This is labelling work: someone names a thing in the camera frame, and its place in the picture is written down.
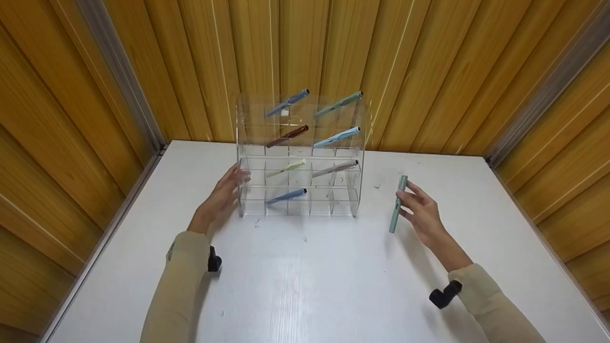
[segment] wood grain panel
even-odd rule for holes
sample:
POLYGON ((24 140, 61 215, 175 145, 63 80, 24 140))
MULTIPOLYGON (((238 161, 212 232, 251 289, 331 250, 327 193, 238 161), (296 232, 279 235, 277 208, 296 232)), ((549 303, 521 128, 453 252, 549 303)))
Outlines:
POLYGON ((0 20, 21 51, 123 193, 129 193, 142 165, 49 2, 0 4, 0 20))
POLYGON ((167 143, 190 139, 143 0, 104 0, 167 143))
POLYGON ((248 140, 264 144, 278 133, 264 127, 263 113, 279 100, 279 3, 229 1, 229 9, 240 90, 251 95, 248 140))
POLYGON ((606 45, 499 166, 517 192, 606 107, 610 106, 610 45, 606 45))
POLYGON ((209 142, 212 140, 212 130, 207 121, 178 2, 145 0, 145 3, 190 137, 209 142))
POLYGON ((567 1, 462 154, 485 155, 553 71, 604 1, 567 1))
POLYGON ((123 98, 123 94, 110 68, 108 68, 108 64, 101 54, 76 1, 50 0, 50 3, 81 55, 81 59, 85 62, 89 73, 97 83, 100 92, 104 95, 106 103, 121 125, 129 143, 131 143, 131 147, 140 159, 140 164, 145 166, 152 156, 151 150, 144 140, 144 136, 142 136, 142 132, 135 122, 134 116, 131 114, 131 110, 125 98, 123 98))
POLYGON ((441 151, 505 49, 530 2, 503 0, 481 3, 411 150, 419 153, 441 151))
POLYGON ((565 0, 533 0, 491 72, 441 150, 459 154, 487 118, 500 96, 551 25, 565 0))
POLYGON ((371 115, 366 138, 368 150, 375 149, 381 141, 429 5, 430 0, 386 0, 379 4, 362 80, 364 100, 371 115))
POLYGON ((239 81, 229 4, 219 0, 179 0, 178 4, 214 140, 235 142, 239 81))
POLYGON ((77 275, 97 225, 1 127, 0 160, 0 225, 77 275))
POLYGON ((480 0, 432 3, 404 85, 385 125, 380 150, 411 150, 479 3, 480 0))
POLYGON ((540 169, 515 197, 534 223, 610 172, 610 107, 540 169))
MULTIPOLYGON (((320 96, 327 104, 361 90, 378 9, 379 0, 331 2, 320 85, 320 96)), ((319 118, 316 124, 323 129, 316 130, 316 139, 326 139, 350 127, 352 117, 353 108, 347 107, 338 118, 336 115, 319 118)))
POLYGON ((581 255, 566 266, 591 299, 603 297, 610 289, 610 242, 581 255))
POLYGON ((597 309, 599 309, 600 311, 608 311, 610 309, 610 292, 606 295, 604 295, 603 297, 594 299, 593 302, 595 303, 595 306, 597 307, 597 309))
POLYGON ((29 332, 0 324, 0 342, 3 343, 36 343, 38 336, 29 332))
POLYGON ((40 334, 73 278, 0 227, 0 323, 40 334))
POLYGON ((538 224, 563 261, 610 240, 610 174, 538 224))
POLYGON ((0 75, 0 124, 105 228, 121 190, 3 29, 0 75))
MULTIPOLYGON (((279 6, 280 92, 282 99, 308 88, 311 95, 291 106, 295 125, 313 122, 320 94, 328 31, 329 0, 282 1, 279 6)), ((291 140, 311 144, 314 130, 291 140)))

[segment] beige sleeve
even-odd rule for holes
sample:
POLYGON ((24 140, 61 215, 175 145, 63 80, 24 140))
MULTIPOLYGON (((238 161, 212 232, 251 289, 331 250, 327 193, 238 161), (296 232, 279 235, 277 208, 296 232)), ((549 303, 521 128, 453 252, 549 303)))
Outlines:
POLYGON ((490 343, 544 342, 534 326, 480 265, 454 270, 449 273, 449 280, 458 280, 462 284, 459 298, 490 343))
POLYGON ((146 314, 141 343, 187 342, 195 294, 207 271, 209 255, 210 242, 205 235, 185 231, 176 236, 146 314))

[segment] white tabletop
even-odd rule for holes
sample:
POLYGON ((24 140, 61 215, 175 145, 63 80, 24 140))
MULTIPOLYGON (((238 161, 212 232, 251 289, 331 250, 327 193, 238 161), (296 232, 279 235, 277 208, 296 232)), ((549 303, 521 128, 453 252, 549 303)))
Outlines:
MULTIPOLYGON (((165 253, 235 162, 235 146, 174 141, 99 257, 51 341, 137 342, 165 253)), ((447 230, 547 342, 609 342, 582 298, 480 157, 366 152, 352 217, 235 213, 212 239, 196 342, 485 342, 456 298, 429 300, 447 274, 401 219, 400 174, 439 203, 447 230)))

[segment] acrylic pen holder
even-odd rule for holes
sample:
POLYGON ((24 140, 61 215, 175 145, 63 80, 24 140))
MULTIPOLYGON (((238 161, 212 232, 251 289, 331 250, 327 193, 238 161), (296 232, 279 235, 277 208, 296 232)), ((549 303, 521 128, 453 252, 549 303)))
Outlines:
POLYGON ((364 102, 359 99, 316 117, 337 99, 327 101, 309 95, 276 115, 265 116, 283 100, 280 96, 248 95, 240 95, 237 100, 237 164, 249 171, 251 178, 239 186, 240 215, 356 216, 362 190, 365 125, 369 122, 364 102), (268 147, 304 125, 309 128, 306 132, 268 147), (314 144, 354 127, 360 127, 358 134, 314 148, 314 144), (292 164, 299 167, 283 171, 292 164), (353 166, 328 172, 341 164, 353 166), (303 196, 268 204, 302 189, 307 190, 303 196))

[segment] pen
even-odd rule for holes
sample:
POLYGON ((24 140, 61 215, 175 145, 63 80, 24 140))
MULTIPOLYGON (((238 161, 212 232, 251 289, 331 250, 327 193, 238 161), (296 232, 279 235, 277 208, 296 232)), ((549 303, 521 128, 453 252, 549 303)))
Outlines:
POLYGON ((351 137, 353 135, 356 135, 360 132, 360 126, 355 126, 351 129, 347 129, 343 132, 340 132, 334 136, 330 136, 327 139, 324 139, 318 143, 314 144, 314 148, 319 148, 321 146, 325 146, 325 145, 329 145, 330 143, 334 143, 338 140, 342 140, 342 139, 346 139, 347 137, 351 137))
POLYGON ((274 114, 278 114, 278 113, 282 112, 283 109, 285 109, 286 107, 289 107, 290 105, 294 104, 295 102, 303 99, 308 94, 309 94, 309 89, 305 88, 304 90, 302 90, 302 91, 298 92, 297 94, 294 94, 293 96, 286 99, 283 103, 279 104, 277 107, 275 107, 271 111, 267 112, 267 114, 265 114, 265 116, 270 117, 274 114))
POLYGON ((300 128, 294 129, 294 130, 288 132, 287 134, 283 135, 282 137, 267 143, 266 147, 269 149, 273 146, 280 144, 281 142, 285 142, 288 139, 292 139, 300 134, 304 134, 305 132, 307 132, 307 130, 309 130, 309 126, 303 125, 300 128))
POLYGON ((286 193, 284 195, 280 195, 277 198, 273 198, 271 200, 267 200, 266 204, 267 205, 271 205, 271 204, 275 204, 277 202, 280 202, 282 200, 290 200, 292 198, 302 197, 303 195, 306 195, 306 194, 307 194, 307 189, 305 189, 305 188, 297 189, 297 190, 294 190, 292 192, 288 192, 288 193, 286 193))
POLYGON ((362 94, 363 94, 362 91, 358 91, 352 95, 346 96, 345 98, 337 101, 336 103, 319 110, 314 116, 319 117, 321 115, 327 114, 328 112, 332 112, 333 110, 336 110, 342 106, 345 106, 349 103, 352 103, 352 102, 360 99, 362 97, 362 94))
POLYGON ((358 165, 358 160, 355 159, 353 161, 349 161, 349 162, 345 162, 345 163, 341 163, 339 165, 336 165, 334 167, 330 167, 324 170, 320 170, 320 171, 316 171, 312 174, 311 178, 317 178, 318 176, 322 176, 322 175, 326 175, 326 174, 330 174, 332 172, 340 172, 342 170, 346 170, 349 168, 353 168, 355 166, 358 165))
MULTIPOLYGON (((407 176, 401 175, 400 181, 398 182, 398 189, 404 190, 407 187, 407 176)), ((400 198, 396 197, 396 203, 394 204, 394 213, 392 213, 392 221, 390 222, 390 233, 396 231, 396 223, 398 223, 398 211, 400 210, 400 198)))
POLYGON ((288 165, 284 166, 284 168, 281 168, 280 170, 275 170, 275 171, 271 171, 271 172, 267 173, 267 177, 270 178, 270 177, 275 176, 277 174, 281 174, 281 173, 287 172, 288 170, 297 169, 299 167, 304 166, 305 163, 307 163, 307 160, 305 160, 305 159, 296 161, 294 163, 291 163, 291 164, 288 164, 288 165))

